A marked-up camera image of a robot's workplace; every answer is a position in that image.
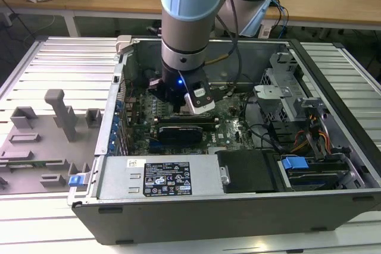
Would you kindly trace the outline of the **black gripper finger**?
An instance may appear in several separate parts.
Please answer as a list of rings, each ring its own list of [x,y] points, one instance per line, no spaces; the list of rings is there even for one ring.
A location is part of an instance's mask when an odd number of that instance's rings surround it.
[[[149,81],[148,92],[163,102],[173,107],[173,112],[180,112],[180,93],[169,84],[163,82],[162,78]]]
[[[209,98],[214,101],[218,102],[222,99],[225,99],[226,97],[229,97],[231,94],[230,88],[227,86],[219,86],[219,87],[212,87],[210,89]]]

